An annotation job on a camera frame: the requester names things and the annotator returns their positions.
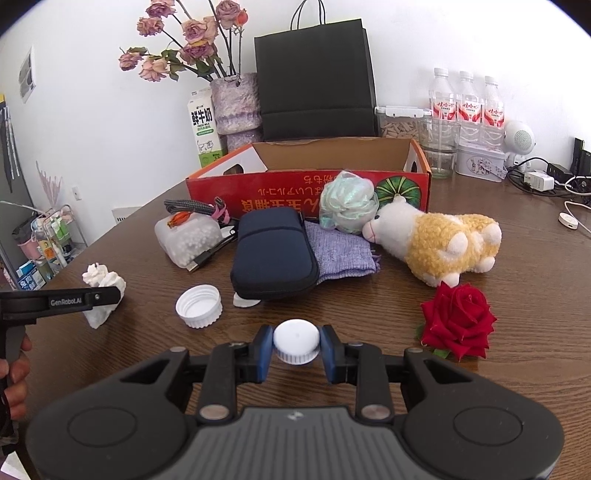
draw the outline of red cardboard box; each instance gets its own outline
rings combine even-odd
[[[427,211],[431,170],[415,140],[326,138],[245,145],[187,178],[192,199],[226,202],[233,217],[251,210],[291,206],[318,216],[320,194],[341,170],[370,179],[380,199],[396,194]]]

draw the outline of gray ribbed panel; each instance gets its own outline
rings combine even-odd
[[[417,467],[393,432],[353,421],[344,407],[246,408],[201,429],[153,480],[439,480]]]

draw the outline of vase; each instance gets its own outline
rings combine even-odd
[[[215,79],[211,87],[220,135],[254,130],[262,125],[256,73]]]
[[[254,130],[244,130],[244,132],[238,132],[226,136],[226,142],[228,143],[228,153],[237,150],[243,145],[260,141],[262,141],[262,132],[260,128]]]

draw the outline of human hand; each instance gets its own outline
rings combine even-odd
[[[25,378],[31,371],[31,362],[24,352],[28,352],[32,348],[31,339],[28,335],[25,335],[21,344],[21,350],[23,351],[17,361],[9,366],[6,360],[0,359],[0,378],[10,375],[13,383],[4,391],[10,406],[10,417],[13,420],[22,420],[27,413],[25,398],[27,397],[28,388]]]

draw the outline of plush sheep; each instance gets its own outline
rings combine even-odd
[[[501,229],[492,218],[424,213],[402,196],[365,224],[363,236],[404,261],[431,287],[442,281],[455,287],[466,271],[488,272],[501,246]]]

